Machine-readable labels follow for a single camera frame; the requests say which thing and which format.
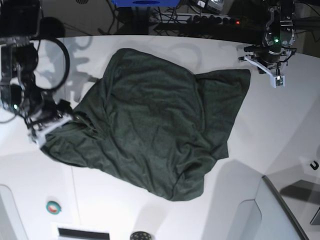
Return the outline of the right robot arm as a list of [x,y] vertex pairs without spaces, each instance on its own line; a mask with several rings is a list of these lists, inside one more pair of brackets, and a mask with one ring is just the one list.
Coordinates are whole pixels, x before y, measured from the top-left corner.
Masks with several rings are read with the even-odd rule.
[[[55,94],[67,81],[70,55],[54,37],[40,34],[42,6],[38,0],[2,0],[0,2],[0,106],[24,119],[28,128],[71,118],[70,103],[55,103]],[[56,44],[64,55],[64,74],[52,88],[36,84],[34,71],[39,63],[34,41]]]

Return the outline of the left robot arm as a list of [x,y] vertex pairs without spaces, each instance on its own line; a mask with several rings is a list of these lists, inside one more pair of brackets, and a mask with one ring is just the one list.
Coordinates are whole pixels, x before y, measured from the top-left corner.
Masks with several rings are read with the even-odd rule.
[[258,64],[259,68],[279,69],[296,53],[292,47],[294,36],[292,0],[264,0],[262,40],[258,45],[244,48],[250,53],[247,57]]

